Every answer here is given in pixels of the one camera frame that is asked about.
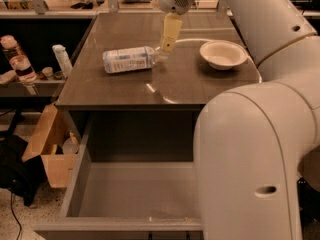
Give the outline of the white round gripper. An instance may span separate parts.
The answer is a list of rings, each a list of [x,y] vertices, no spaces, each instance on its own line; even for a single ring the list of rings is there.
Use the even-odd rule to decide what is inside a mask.
[[[162,11],[168,13],[162,21],[160,51],[169,54],[179,37],[183,15],[189,11],[195,0],[158,0]]]

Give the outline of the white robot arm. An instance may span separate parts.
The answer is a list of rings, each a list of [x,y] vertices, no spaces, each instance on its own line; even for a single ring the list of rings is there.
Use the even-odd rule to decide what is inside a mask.
[[[319,144],[319,37],[290,0],[226,0],[258,84],[208,102],[194,132],[205,240],[302,240],[298,164]]]

